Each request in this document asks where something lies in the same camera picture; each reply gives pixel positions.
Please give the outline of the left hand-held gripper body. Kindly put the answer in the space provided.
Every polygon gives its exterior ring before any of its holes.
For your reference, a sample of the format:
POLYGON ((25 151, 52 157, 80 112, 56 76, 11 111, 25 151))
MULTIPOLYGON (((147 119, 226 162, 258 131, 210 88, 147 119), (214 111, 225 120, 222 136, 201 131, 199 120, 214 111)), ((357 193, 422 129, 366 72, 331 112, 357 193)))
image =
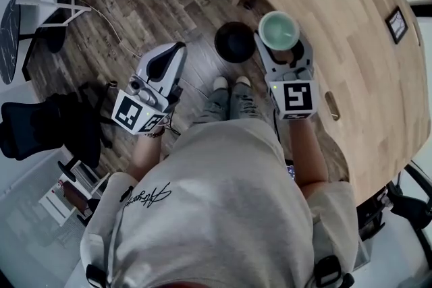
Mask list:
POLYGON ((183 89, 173 84, 166 96, 142 78, 133 75, 125 90, 120 90, 111 115, 112 120, 133 135, 153 134, 162 126, 180 101, 183 89))

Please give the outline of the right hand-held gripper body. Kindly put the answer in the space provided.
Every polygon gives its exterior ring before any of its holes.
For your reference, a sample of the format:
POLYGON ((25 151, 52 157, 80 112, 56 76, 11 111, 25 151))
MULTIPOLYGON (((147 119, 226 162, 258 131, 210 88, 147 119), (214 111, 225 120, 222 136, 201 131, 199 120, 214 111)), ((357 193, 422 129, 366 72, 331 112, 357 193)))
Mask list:
POLYGON ((307 119, 317 112, 319 87, 313 67, 267 64, 265 81, 280 120, 307 119))

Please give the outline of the black waste bin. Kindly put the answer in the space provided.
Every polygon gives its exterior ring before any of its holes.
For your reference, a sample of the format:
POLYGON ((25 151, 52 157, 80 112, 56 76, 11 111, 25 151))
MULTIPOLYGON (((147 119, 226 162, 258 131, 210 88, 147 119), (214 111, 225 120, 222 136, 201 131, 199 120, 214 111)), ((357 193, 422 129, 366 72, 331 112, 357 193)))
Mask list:
POLYGON ((229 63, 244 63, 255 52, 254 32, 242 22, 228 22, 218 29, 214 40, 219 56, 229 63))

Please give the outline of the person's left forearm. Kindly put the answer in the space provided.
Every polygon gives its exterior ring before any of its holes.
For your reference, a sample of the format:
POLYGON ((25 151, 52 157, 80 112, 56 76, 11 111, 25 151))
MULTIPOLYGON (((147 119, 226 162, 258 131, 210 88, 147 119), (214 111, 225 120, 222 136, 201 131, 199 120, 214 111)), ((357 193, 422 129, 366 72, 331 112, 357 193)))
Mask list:
POLYGON ((164 130, 160 130, 149 136, 138 136, 126 171, 136 181, 141 181, 151 169, 159 164, 163 134, 164 130))

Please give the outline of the person's right forearm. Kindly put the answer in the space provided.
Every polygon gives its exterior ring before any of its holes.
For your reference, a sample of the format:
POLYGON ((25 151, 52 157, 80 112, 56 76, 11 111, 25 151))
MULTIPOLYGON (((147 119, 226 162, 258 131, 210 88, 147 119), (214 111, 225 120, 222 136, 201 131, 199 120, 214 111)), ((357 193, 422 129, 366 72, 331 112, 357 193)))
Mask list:
POLYGON ((289 122, 295 181, 305 198, 328 183, 329 173, 309 119, 289 122))

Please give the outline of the light wooden table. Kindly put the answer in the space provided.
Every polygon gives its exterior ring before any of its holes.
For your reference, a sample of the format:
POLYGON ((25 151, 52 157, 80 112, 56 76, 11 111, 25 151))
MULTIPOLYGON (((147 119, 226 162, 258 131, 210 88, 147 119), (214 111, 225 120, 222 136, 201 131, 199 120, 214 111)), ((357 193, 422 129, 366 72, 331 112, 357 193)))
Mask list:
POLYGON ((390 182, 429 138, 423 40, 407 0, 267 0, 313 47, 319 117, 348 166, 356 201, 390 182), (385 23, 399 7, 396 45, 385 23))

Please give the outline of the person's grey trousers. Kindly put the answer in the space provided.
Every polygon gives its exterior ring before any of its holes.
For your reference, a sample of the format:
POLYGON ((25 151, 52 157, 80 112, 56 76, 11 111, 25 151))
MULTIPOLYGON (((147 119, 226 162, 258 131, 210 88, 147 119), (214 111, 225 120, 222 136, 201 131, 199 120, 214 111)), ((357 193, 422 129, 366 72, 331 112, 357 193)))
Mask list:
POLYGON ((218 88, 213 91, 205 102, 204 109, 192 124, 238 119, 265 120, 252 88, 242 82, 235 84, 231 90, 218 88))

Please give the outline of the black clip microphone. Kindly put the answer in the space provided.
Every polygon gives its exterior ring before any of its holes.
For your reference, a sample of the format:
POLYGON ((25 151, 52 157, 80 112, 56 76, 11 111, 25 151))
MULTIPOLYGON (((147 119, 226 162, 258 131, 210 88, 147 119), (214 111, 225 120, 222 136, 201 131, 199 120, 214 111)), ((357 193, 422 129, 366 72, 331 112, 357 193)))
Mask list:
POLYGON ((132 193, 134 187, 130 185, 127 190, 121 195, 121 198, 119 200, 120 203, 122 203, 128 196, 132 193))

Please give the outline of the white chair brown seat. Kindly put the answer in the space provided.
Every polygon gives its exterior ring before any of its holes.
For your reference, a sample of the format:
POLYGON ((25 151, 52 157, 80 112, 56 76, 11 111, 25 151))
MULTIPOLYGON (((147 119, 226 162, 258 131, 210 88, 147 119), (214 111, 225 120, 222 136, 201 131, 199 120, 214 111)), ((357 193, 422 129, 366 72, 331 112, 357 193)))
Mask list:
POLYGON ((86 225, 105 189, 110 174, 99 177, 93 169, 77 158, 72 158, 66 164, 57 162, 61 175, 39 204, 61 227, 72 216, 86 225))

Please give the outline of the person's beige shirt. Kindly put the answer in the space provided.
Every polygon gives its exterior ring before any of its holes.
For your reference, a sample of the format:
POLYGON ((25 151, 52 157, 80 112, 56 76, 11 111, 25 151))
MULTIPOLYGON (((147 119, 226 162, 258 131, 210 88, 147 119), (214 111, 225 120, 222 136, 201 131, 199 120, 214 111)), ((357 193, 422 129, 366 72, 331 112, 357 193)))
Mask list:
POLYGON ((110 288, 315 288, 320 259, 336 255, 347 273, 357 251, 351 185, 305 198, 259 119, 191 127, 141 181, 114 173, 80 244, 110 288))

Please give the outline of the black marble round table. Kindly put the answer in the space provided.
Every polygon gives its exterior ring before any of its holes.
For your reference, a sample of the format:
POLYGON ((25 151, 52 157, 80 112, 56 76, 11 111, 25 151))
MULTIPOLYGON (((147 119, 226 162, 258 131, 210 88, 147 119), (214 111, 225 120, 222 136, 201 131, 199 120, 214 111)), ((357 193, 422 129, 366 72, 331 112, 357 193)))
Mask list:
POLYGON ((9 0, 0 22, 0 77, 6 85, 12 83, 22 40, 43 38, 49 50, 56 53, 63 46, 66 27, 44 27, 33 34, 21 34, 21 8, 17 0, 9 0))

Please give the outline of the black picture frame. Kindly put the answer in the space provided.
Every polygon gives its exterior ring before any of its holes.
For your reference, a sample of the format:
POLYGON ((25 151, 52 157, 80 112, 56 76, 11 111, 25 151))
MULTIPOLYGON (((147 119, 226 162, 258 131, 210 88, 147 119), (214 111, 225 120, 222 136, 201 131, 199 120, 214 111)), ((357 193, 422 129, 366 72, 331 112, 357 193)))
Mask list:
POLYGON ((397 45, 408 31, 408 24, 399 7, 396 7, 385 19, 387 28, 397 45))

